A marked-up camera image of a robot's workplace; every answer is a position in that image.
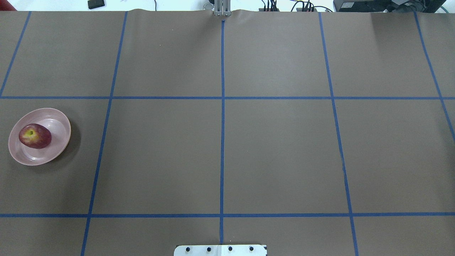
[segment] table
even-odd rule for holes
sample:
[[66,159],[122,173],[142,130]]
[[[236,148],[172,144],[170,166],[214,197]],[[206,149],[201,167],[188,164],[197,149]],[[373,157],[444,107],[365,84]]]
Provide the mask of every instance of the table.
[[[0,12],[0,255],[455,253],[455,16]],[[64,112],[29,167],[11,128]]]

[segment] plate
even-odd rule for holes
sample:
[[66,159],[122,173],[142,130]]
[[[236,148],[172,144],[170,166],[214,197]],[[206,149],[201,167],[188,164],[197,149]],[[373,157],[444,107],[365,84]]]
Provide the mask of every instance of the plate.
[[[19,131],[27,124],[37,123],[52,135],[51,143],[42,149],[29,148],[19,140]],[[71,125],[68,117],[54,108],[40,108],[26,114],[13,127],[8,140],[11,156],[21,164],[40,165],[55,159],[68,145]]]

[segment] red apple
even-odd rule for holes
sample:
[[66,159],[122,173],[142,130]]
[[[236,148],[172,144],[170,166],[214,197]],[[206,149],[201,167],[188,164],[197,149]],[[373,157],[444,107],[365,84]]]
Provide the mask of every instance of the red apple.
[[19,140],[27,147],[41,149],[51,143],[52,135],[46,127],[31,123],[20,130]]

